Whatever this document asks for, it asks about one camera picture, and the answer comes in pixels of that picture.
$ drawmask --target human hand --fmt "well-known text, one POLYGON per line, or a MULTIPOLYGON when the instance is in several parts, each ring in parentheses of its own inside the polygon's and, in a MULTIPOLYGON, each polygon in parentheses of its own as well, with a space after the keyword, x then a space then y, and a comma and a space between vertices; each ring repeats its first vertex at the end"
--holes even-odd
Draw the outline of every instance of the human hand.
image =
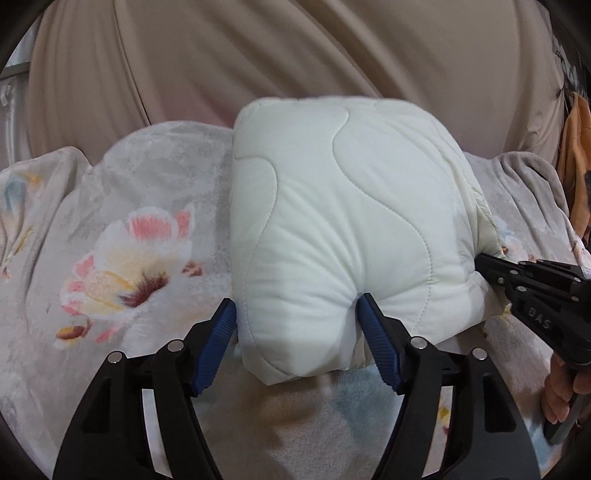
POLYGON ((550 375, 542 393, 542 411, 550 423, 566 420, 573 393, 591 394, 591 367, 579 371, 573 382, 568 366, 558 355, 552 355, 550 375))

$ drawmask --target pillow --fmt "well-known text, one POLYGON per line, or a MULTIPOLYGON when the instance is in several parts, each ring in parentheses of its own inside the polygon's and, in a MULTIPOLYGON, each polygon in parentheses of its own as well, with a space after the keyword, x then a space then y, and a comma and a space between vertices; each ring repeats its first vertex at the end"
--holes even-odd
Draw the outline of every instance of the pillow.
POLYGON ((462 151, 400 100, 263 99, 239 115, 232 282, 247 369, 267 384, 372 362, 355 322, 370 292, 441 342, 498 309, 474 257, 502 256, 462 151))

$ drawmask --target hanging orange garment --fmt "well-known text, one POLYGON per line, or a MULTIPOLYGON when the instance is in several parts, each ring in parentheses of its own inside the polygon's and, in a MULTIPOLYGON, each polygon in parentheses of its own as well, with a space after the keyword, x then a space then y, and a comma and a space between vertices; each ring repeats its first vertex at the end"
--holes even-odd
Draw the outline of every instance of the hanging orange garment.
POLYGON ((591 209, 586 177, 591 183, 591 112, 587 100, 574 95, 573 109, 562 133, 556 170, 569 205, 570 223, 578 236, 588 240, 591 209))

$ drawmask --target ribbed blue rubber pad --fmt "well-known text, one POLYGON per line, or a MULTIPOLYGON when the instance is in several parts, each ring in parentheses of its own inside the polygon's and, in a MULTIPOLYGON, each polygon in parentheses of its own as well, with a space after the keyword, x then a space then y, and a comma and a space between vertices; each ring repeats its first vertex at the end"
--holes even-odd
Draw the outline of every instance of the ribbed blue rubber pad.
POLYGON ((379 374, 386 385, 397 390, 402 383, 400 374, 400 358, 398 352, 390 342, 384 327, 379 321, 378 314, 372 308, 365 295, 357 300, 355 306, 357 321, 361 325, 363 335, 374 356, 379 374))
POLYGON ((212 328, 201 353, 195 359, 191 386, 197 395, 213 383, 234 330, 236 330, 236 304, 230 301, 212 328))

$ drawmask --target gray fleece blanket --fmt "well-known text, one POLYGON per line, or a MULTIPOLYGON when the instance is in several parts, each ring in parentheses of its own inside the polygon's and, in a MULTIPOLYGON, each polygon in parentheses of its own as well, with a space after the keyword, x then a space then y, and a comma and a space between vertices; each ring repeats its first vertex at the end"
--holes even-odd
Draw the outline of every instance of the gray fleece blanket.
MULTIPOLYGON (((230 150, 229 129, 171 122, 133 133, 95 168, 65 148, 0 173, 0 411, 48 476, 110 351, 153 353, 231 296, 230 150)), ((509 259, 589 266, 550 166, 531 154, 469 160, 509 259)), ((538 408, 548 349, 508 314, 443 346, 491 353, 540 468, 551 467, 559 451, 538 408)), ((441 461, 449 400, 444 392, 426 473, 441 461)), ((144 404, 154 465, 170 474, 153 396, 144 404)), ((375 470, 400 398, 375 367, 266 387, 234 343, 194 406, 227 480, 356 480, 375 470)))

